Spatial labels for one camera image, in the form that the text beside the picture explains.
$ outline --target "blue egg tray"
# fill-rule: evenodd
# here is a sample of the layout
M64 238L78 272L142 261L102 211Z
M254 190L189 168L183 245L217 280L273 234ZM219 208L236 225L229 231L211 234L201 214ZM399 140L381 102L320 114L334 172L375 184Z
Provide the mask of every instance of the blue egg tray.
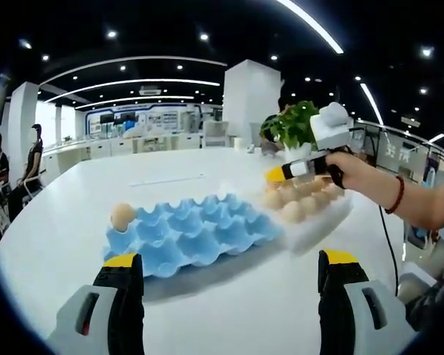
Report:
M182 266L208 266L221 254L238 255L282 232L266 214L231 194L223 200L210 195L202 203L182 200L177 207L159 203L152 212L137 209L125 232L107 230L104 260L139 253L145 277L171 277Z

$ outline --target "red bracelet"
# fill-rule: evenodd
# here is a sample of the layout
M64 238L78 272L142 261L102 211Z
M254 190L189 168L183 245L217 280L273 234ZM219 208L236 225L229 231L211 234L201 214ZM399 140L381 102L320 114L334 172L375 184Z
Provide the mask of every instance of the red bracelet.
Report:
M392 214L393 212L395 212L397 210L398 206L400 205L401 200L403 199L403 195L405 193L405 181L403 180L403 178L401 176L397 176L397 179L400 181L400 192L398 193L397 200L394 203L393 207L385 210L386 214Z

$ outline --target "potted plant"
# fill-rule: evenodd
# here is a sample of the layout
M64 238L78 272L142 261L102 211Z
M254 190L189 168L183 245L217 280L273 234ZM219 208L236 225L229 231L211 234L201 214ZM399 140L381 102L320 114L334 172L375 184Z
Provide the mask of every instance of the potted plant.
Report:
M286 162L307 158L315 149L315 138L309 120L319 110L312 101L301 101L285 113L263 124L285 146Z

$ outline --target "ceiling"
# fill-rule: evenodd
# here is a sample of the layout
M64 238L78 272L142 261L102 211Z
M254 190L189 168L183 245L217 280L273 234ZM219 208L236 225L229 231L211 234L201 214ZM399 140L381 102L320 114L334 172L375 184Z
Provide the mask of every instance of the ceiling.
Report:
M0 73L10 79L10 94L23 81L40 84L68 70L115 58L180 56L228 67L252 59L281 71L286 81L283 95L294 93L296 98L313 100L321 107L333 99L330 92L338 93L347 110L355 112L352 117L377 122L360 81L354 79L360 76L386 125L409 129L426 139L444 132L444 5L384 0L293 2L327 30L343 54L336 54L306 22L276 0L69 0L58 7L34 1L33 5L4 8L17 20L7 24L0 37ZM0 29L3 26L0 18ZM116 32L115 38L107 38L111 30ZM208 41L201 40L203 33L209 36ZM31 49L19 46L20 38ZM425 48L433 49L429 58L421 56ZM43 61L43 55L49 60ZM197 61L132 60L82 69L49 84L71 91L145 78L209 81L220 86L158 86L168 90L162 95L194 96L188 102L222 104L226 69ZM140 85L112 85L76 95L95 103L138 95ZM421 94L421 88L427 89L426 95ZM47 100L55 94L42 90L40 96ZM62 98L54 102L82 105L73 101ZM420 128L402 124L402 115L413 115L421 122ZM437 144L444 147L444 138Z

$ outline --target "green plant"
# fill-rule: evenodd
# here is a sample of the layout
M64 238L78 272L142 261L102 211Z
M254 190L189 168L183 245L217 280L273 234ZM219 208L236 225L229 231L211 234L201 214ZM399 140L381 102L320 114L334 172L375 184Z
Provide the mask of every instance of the green plant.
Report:
M315 149L315 138L309 119L318 113L319 110L312 101L301 101L287 109L282 115L265 122L261 129L269 129L273 136L278 136L279 141L288 148L297 148L303 143L311 143Z

